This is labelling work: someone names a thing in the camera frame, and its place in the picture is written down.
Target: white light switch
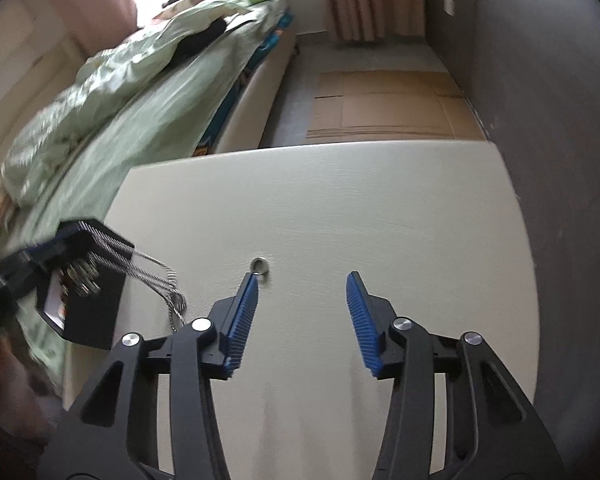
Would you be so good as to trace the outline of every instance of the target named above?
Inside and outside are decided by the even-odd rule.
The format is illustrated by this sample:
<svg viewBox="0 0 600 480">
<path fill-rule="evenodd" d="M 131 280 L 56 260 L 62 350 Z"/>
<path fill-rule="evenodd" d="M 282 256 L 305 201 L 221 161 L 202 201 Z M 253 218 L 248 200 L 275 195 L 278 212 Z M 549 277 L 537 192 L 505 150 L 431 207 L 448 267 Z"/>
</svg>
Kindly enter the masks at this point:
<svg viewBox="0 0 600 480">
<path fill-rule="evenodd" d="M 456 15 L 456 3 L 453 0 L 442 0 L 444 2 L 445 5 L 445 12 L 449 15 L 449 16 L 455 16 Z"/>
</svg>

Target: white table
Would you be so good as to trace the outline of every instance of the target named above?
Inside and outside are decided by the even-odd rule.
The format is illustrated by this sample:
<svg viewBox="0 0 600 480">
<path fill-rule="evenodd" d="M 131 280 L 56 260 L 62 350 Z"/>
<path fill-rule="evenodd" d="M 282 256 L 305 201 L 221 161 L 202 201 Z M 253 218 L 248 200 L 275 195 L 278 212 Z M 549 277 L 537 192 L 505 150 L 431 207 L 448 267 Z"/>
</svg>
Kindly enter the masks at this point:
<svg viewBox="0 0 600 480">
<path fill-rule="evenodd" d="M 344 293 L 351 270 L 431 333 L 483 334 L 533 397 L 534 266 L 488 142 L 324 144 L 137 168 L 106 223 L 178 271 L 187 320 L 235 294 L 254 257 L 269 262 L 242 368 L 213 383 L 234 480 L 371 478 L 392 384 L 363 367 Z M 127 280 L 116 339 L 131 331 L 170 330 L 162 300 Z M 96 361 L 74 348 L 69 399 Z M 169 470 L 160 389 L 160 464 Z M 442 466 L 444 413 L 437 403 L 433 469 Z"/>
</svg>

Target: floor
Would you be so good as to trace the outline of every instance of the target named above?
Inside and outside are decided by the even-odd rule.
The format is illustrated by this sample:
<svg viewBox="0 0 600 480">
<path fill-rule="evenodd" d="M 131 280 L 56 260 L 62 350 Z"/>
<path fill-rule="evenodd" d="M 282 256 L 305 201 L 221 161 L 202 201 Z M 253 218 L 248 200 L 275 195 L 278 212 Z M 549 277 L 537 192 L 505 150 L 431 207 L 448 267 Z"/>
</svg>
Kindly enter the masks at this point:
<svg viewBox="0 0 600 480">
<path fill-rule="evenodd" d="M 304 143 L 312 118 L 317 76 L 322 72 L 361 70 L 422 70 L 446 72 L 424 42 L 378 46 L 339 47 L 332 44 L 300 46 L 289 63 L 265 127 L 261 148 Z"/>
</svg>

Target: beige headboard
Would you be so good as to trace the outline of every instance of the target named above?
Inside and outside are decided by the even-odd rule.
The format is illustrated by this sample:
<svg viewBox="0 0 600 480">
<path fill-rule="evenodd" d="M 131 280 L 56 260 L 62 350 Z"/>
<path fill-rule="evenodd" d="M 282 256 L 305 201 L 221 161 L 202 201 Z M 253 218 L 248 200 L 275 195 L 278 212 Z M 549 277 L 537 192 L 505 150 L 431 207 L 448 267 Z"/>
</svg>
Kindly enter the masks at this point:
<svg viewBox="0 0 600 480">
<path fill-rule="evenodd" d="M 0 165 L 20 130 L 75 82 L 83 63 L 80 50 L 66 38 L 42 56 L 0 101 Z"/>
</svg>

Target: crumpled quilt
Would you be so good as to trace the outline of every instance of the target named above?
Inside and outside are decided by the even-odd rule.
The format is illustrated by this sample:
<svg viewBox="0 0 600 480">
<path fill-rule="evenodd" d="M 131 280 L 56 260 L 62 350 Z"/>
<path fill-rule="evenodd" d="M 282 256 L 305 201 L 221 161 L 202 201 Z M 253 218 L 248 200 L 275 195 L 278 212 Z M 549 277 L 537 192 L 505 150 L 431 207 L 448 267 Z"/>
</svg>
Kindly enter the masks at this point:
<svg viewBox="0 0 600 480">
<path fill-rule="evenodd" d="M 191 156 L 222 99 L 286 10 L 284 0 L 245 6 L 206 0 L 103 51 L 23 129 L 2 166 L 4 185 L 23 209 L 0 253 L 55 234 L 65 219 L 104 220 L 128 171 Z M 178 42 L 230 16 L 225 33 L 198 56 L 163 71 Z M 34 308 L 18 320 L 33 356 L 60 389 L 64 341 Z"/>
</svg>

